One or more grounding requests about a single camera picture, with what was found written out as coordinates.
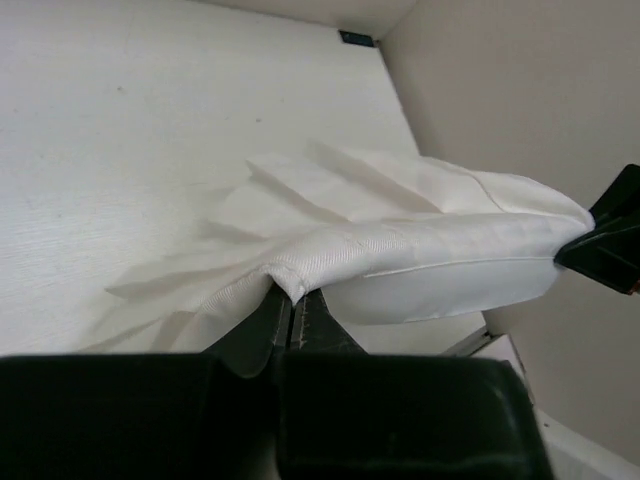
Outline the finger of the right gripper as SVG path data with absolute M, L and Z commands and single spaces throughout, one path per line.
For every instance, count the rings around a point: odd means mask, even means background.
M 591 207 L 595 225 L 601 227 L 639 210 L 640 166 L 626 165 Z
M 639 235 L 583 236 L 562 247 L 556 264 L 618 293 L 639 292 Z

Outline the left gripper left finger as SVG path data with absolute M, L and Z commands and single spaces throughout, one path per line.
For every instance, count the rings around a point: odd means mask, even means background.
M 292 305 L 272 288 L 200 353 L 1 361 L 5 479 L 274 479 L 269 363 Z

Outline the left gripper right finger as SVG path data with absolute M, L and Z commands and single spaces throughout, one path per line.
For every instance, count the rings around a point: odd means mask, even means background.
M 368 354 L 320 293 L 284 356 L 288 479 L 549 479 L 528 391 L 505 361 Z

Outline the white pleated skirt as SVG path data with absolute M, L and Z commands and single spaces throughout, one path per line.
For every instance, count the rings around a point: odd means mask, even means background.
M 545 294 L 557 252 L 595 225 L 534 180 L 434 158 L 314 143 L 247 165 L 194 240 L 110 285 L 86 350 L 201 351 L 277 286 L 292 302 L 321 290 L 366 347 L 410 352 L 429 320 Z

